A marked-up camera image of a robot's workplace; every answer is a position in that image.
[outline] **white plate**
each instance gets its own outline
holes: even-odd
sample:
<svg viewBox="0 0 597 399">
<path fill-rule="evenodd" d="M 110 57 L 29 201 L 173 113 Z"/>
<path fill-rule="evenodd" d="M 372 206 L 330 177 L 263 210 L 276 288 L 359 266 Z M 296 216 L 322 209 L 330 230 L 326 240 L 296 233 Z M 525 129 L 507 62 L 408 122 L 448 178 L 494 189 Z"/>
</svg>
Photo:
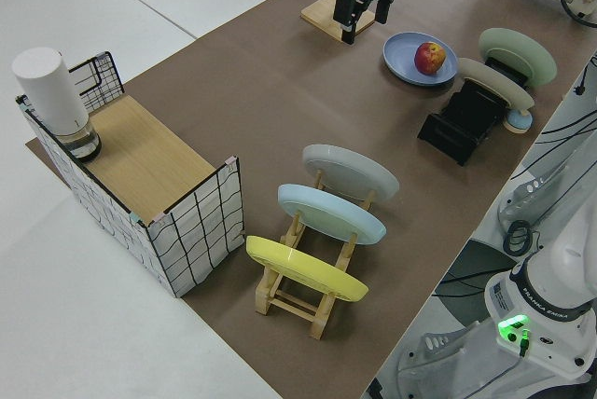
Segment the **white plate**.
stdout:
<svg viewBox="0 0 597 399">
<path fill-rule="evenodd" d="M 313 176 L 322 171 L 324 186 L 353 199 L 364 200 L 374 190 L 374 201 L 384 201 L 400 188 L 400 183 L 381 164 L 335 145 L 308 145 L 302 151 L 302 162 Z"/>
<path fill-rule="evenodd" d="M 290 216 L 299 213 L 301 224 L 332 238 L 370 245 L 385 236 L 385 226 L 371 213 L 348 200 L 314 187 L 281 185 L 278 203 Z"/>
<path fill-rule="evenodd" d="M 535 101 L 521 86 L 481 62 L 461 57 L 458 60 L 459 76 L 472 80 L 506 101 L 509 108 L 528 110 Z"/>
<path fill-rule="evenodd" d="M 550 82 L 558 68 L 551 54 L 531 37 L 505 28 L 491 28 L 479 36 L 479 51 L 484 61 L 492 57 L 528 77 L 527 85 L 537 87 Z"/>
</svg>

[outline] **light blue plate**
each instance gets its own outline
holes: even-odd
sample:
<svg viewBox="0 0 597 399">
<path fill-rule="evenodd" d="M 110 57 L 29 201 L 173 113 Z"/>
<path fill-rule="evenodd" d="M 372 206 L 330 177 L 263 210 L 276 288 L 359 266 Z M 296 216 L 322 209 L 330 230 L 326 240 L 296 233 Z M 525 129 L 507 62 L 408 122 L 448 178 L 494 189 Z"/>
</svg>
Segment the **light blue plate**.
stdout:
<svg viewBox="0 0 597 399">
<path fill-rule="evenodd" d="M 436 42 L 446 50 L 446 60 L 434 75 L 424 75 L 414 66 L 414 54 L 424 42 Z M 432 87 L 448 82 L 458 72 L 454 51 L 438 38 L 423 33 L 400 33 L 391 36 L 383 45 L 383 58 L 396 76 L 413 85 Z"/>
<path fill-rule="evenodd" d="M 356 243 L 370 245 L 385 236 L 385 226 L 373 214 L 314 187 L 281 185 L 278 203 L 290 216 L 299 213 L 301 224 L 340 241 L 356 233 Z"/>
</svg>

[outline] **plate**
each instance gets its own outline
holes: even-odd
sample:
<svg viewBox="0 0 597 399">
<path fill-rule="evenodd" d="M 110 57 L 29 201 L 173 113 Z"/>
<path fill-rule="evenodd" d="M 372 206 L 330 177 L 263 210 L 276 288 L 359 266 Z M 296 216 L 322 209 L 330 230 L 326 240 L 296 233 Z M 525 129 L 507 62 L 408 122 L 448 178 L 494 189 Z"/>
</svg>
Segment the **plate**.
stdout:
<svg viewBox="0 0 597 399">
<path fill-rule="evenodd" d="M 358 301 L 369 290 L 339 268 L 269 239 L 247 236 L 246 252 L 259 264 L 322 294 L 335 294 L 344 301 Z"/>
<path fill-rule="evenodd" d="M 479 51 L 486 61 L 493 57 L 528 77 L 527 85 L 537 87 L 557 74 L 556 62 L 543 46 L 531 37 L 506 28 L 491 28 L 479 36 Z"/>
<path fill-rule="evenodd" d="M 434 75 L 424 75 L 414 66 L 414 54 L 424 42 L 436 42 L 446 50 L 446 60 Z M 383 58 L 390 71 L 405 82 L 432 87 L 448 82 L 456 76 L 458 59 L 454 51 L 438 38 L 423 33 L 400 33 L 391 36 L 383 45 Z"/>
<path fill-rule="evenodd" d="M 348 242 L 356 233 L 356 243 L 370 245 L 385 236 L 385 226 L 373 214 L 329 192 L 303 185 L 278 187 L 278 203 L 290 216 L 334 239 Z"/>
<path fill-rule="evenodd" d="M 522 87 L 481 62 L 461 57 L 458 67 L 459 76 L 496 94 L 507 103 L 508 108 L 528 110 L 535 105 L 531 95 Z"/>
<path fill-rule="evenodd" d="M 308 145 L 302 151 L 302 162 L 312 176 L 322 171 L 324 186 L 353 199 L 364 200 L 374 190 L 374 201 L 385 201 L 400 187 L 392 173 L 378 162 L 335 145 Z"/>
</svg>

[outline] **green led light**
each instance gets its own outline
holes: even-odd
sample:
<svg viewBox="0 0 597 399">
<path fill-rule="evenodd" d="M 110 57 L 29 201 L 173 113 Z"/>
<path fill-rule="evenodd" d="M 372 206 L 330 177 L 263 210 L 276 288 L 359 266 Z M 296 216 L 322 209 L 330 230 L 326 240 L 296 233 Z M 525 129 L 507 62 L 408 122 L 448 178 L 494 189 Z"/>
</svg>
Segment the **green led light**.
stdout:
<svg viewBox="0 0 597 399">
<path fill-rule="evenodd" d="M 509 340 L 508 336 L 526 323 L 529 323 L 529 317 L 526 315 L 515 315 L 512 318 L 508 318 L 507 320 L 498 323 L 497 329 L 504 340 Z"/>
</svg>

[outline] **brown table mat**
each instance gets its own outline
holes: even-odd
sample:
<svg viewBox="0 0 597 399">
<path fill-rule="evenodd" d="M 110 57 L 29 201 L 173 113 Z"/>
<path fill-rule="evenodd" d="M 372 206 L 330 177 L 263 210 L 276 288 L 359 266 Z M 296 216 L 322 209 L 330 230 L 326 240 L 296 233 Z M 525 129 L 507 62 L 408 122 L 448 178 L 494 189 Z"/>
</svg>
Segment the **brown table mat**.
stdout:
<svg viewBox="0 0 597 399">
<path fill-rule="evenodd" d="M 262 267 L 244 249 L 184 297 L 284 398 L 358 398 L 574 84 L 597 34 L 569 20 L 557 0 L 395 0 L 387 24 L 348 46 L 299 17 L 314 1 L 268 0 L 125 89 L 207 160 L 240 157 L 248 234 L 278 240 L 285 232 L 290 218 L 277 187 L 312 182 L 301 164 L 307 144 L 353 149 L 396 175 L 396 197 L 371 210 L 386 237 L 357 247 L 348 268 L 370 291 L 358 303 L 336 303 L 321 341 L 283 310 L 254 312 Z M 498 126 L 460 167 L 417 133 L 462 82 L 408 85 L 388 70 L 382 47 L 393 34 L 418 31 L 479 60 L 479 34 L 491 27 L 540 41 L 559 73 L 532 93 L 529 133 Z M 306 233 L 300 248 L 334 261 L 340 247 Z"/>
</svg>

